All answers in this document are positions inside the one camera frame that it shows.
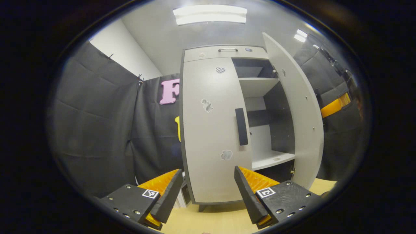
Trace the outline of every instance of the metal drawer handle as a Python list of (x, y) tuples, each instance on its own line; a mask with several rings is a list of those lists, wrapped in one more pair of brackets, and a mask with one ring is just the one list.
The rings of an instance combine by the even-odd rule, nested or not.
[(222, 48), (222, 49), (218, 49), (218, 52), (221, 52), (221, 50), (236, 50), (236, 51), (238, 51), (237, 48)]

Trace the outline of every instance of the orange object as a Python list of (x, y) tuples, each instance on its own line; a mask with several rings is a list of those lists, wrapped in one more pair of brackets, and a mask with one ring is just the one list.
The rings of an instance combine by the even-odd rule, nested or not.
[(158, 191), (160, 193), (160, 196), (163, 196), (163, 194), (165, 193), (166, 187), (169, 185), (169, 183), (173, 179), (173, 176), (176, 174), (178, 170), (179, 169), (173, 170), (171, 172), (167, 172), (154, 179), (151, 179), (147, 182), (142, 183), (138, 187), (142, 189), (150, 189), (153, 191)]
[(343, 107), (348, 105), (351, 102), (348, 93), (344, 93), (342, 96), (334, 100), (333, 102), (326, 105), (324, 108), (321, 109), (322, 118), (330, 116), (334, 113), (340, 111)]
[[(239, 168), (243, 173), (245, 179), (247, 180), (247, 183), (250, 186), (251, 191), (253, 191), (253, 193), (256, 193), (257, 190), (265, 189), (280, 184), (279, 182), (270, 179), (269, 177), (265, 177), (264, 175), (254, 172), (252, 170), (246, 169), (244, 167)], [(269, 222), (271, 218), (272, 217), (268, 214), (266, 217), (262, 218), (257, 224), (261, 226)]]
[[(149, 189), (153, 191), (158, 191), (160, 193), (160, 196), (162, 197), (165, 193), (165, 190), (171, 180), (173, 179), (174, 175), (178, 172), (179, 169), (173, 170), (171, 172), (167, 172), (163, 175), (160, 175), (154, 179), (151, 179), (149, 181), (146, 181), (139, 185), (139, 188), (142, 189)], [(161, 222), (156, 220), (150, 213), (146, 216), (146, 222), (149, 222), (151, 224), (154, 224), (156, 226), (160, 226)]]

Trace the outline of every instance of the cabinet shelf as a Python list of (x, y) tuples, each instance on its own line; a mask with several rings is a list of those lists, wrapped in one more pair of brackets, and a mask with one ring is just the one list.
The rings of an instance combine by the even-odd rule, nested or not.
[(243, 92), (243, 97), (263, 97), (278, 82), (278, 78), (238, 78)]
[(295, 159), (294, 154), (288, 154), (274, 150), (254, 153), (256, 154), (257, 159), (255, 159), (251, 164), (251, 168), (253, 171), (276, 166), (281, 163)]

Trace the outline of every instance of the black fabric backdrop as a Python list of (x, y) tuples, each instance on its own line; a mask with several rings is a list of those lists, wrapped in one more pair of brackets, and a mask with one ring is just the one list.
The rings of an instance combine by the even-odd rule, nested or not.
[[(323, 105), (326, 106), (348, 89), (345, 81), (313, 45), (326, 49), (332, 56), (336, 55), (331, 48), (310, 35), (293, 58), (305, 73), (312, 88), (318, 88)], [(317, 178), (338, 181), (346, 176), (349, 166), (357, 160), (353, 155), (357, 150), (362, 127), (356, 102), (352, 100), (349, 107), (326, 117), (324, 123), (327, 125), (324, 128), (324, 151)]]
[(63, 68), (48, 109), (50, 144), (63, 169), (86, 193), (103, 197), (135, 184), (126, 154), (137, 77), (89, 42)]
[(131, 147), (138, 183), (174, 169), (183, 170), (181, 143), (178, 139), (179, 94), (176, 102), (161, 105), (162, 85), (179, 79), (179, 74), (146, 80), (140, 85), (134, 109)]

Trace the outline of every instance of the drawer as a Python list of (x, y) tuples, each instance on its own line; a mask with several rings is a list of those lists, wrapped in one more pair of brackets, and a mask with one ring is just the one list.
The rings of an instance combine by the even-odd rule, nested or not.
[[(225, 48), (233, 48), (230, 50), (221, 50)], [(256, 58), (268, 59), (266, 51), (262, 47), (244, 46), (244, 45), (216, 45), (199, 47), (185, 50), (184, 62), (218, 58), (218, 57), (241, 57), (241, 58)]]

